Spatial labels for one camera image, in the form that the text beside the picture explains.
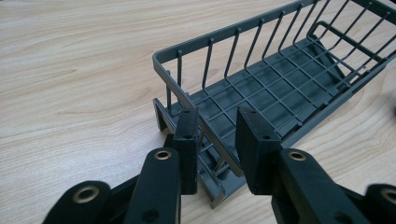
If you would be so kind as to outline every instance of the gray wire basket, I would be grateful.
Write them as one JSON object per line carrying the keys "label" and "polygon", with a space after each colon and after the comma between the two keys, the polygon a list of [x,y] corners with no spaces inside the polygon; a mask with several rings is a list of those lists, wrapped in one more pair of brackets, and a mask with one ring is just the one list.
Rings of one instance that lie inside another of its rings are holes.
{"label": "gray wire basket", "polygon": [[198,176],[211,206],[246,182],[238,106],[260,112],[291,147],[396,57],[395,24],[377,1],[306,0],[156,52],[166,84],[166,108],[154,99],[159,128],[173,133],[183,107],[199,108]]}

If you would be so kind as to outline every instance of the wood grain surface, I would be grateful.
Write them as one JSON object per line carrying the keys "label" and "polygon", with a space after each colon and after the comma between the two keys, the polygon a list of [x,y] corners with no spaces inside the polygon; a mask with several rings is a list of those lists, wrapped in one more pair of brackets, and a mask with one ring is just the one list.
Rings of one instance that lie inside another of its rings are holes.
{"label": "wood grain surface", "polygon": [[[139,174],[166,135],[151,102],[165,95],[152,54],[288,2],[0,1],[0,222],[40,223],[79,182],[115,187]],[[359,193],[396,185],[394,71],[294,146]],[[201,186],[182,196],[181,222],[275,222],[270,197],[247,187],[209,204]]]}

